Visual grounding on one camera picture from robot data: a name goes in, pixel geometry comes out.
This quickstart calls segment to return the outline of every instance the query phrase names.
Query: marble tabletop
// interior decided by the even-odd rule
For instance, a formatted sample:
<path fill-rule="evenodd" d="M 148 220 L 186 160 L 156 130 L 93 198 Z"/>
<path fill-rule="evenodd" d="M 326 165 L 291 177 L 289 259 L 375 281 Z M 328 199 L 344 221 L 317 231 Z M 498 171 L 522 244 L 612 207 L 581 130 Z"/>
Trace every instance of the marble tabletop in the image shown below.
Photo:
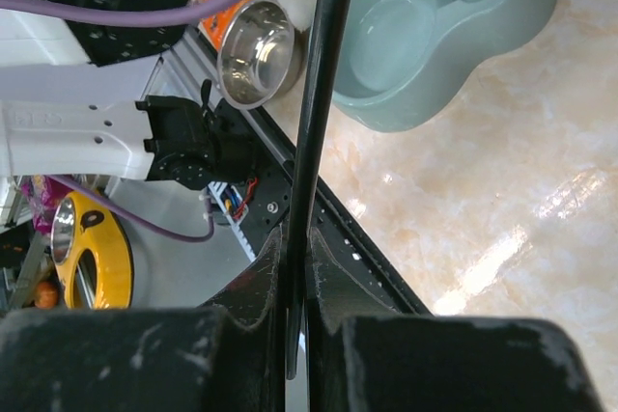
<path fill-rule="evenodd" d="M 555 321 L 618 411 L 618 0 L 559 0 L 408 132 L 333 108 L 321 175 L 433 312 Z"/>

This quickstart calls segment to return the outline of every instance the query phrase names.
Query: purple cable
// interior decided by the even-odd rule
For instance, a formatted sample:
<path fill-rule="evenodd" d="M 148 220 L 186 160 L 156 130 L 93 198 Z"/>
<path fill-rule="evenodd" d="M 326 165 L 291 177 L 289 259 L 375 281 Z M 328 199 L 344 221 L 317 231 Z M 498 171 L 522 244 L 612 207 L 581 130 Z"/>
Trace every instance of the purple cable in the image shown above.
<path fill-rule="evenodd" d="M 0 10 L 42 14 L 68 21 L 128 28 L 159 28 L 190 24 L 229 9 L 240 0 L 208 0 L 178 9 L 156 12 L 106 12 L 44 0 L 0 0 Z"/>
<path fill-rule="evenodd" d="M 203 236 L 189 236 L 182 235 L 181 233 L 175 233 L 168 231 L 167 229 L 163 229 L 152 222 L 148 222 L 146 219 L 143 219 L 139 216 L 136 216 L 130 211 L 127 211 L 123 207 L 116 205 L 111 200 L 108 200 L 105 197 L 101 197 L 98 193 L 90 190 L 89 188 L 84 187 L 79 182 L 76 182 L 73 179 L 67 178 L 65 176 L 49 176 L 51 179 L 62 183 L 66 187 L 74 190 L 76 192 L 81 193 L 85 197 L 88 197 L 94 202 L 97 202 L 103 207 L 106 207 L 110 211 L 116 213 L 119 217 L 125 218 L 126 220 L 133 221 L 144 229 L 148 229 L 151 232 L 158 233 L 159 235 L 166 236 L 167 238 L 172 238 L 173 240 L 183 241 L 185 243 L 203 243 L 205 241 L 209 241 L 214 235 L 214 221 L 212 219 L 212 203 L 211 197 L 206 195 L 206 214 L 208 215 L 208 223 L 209 223 L 209 232 Z"/>

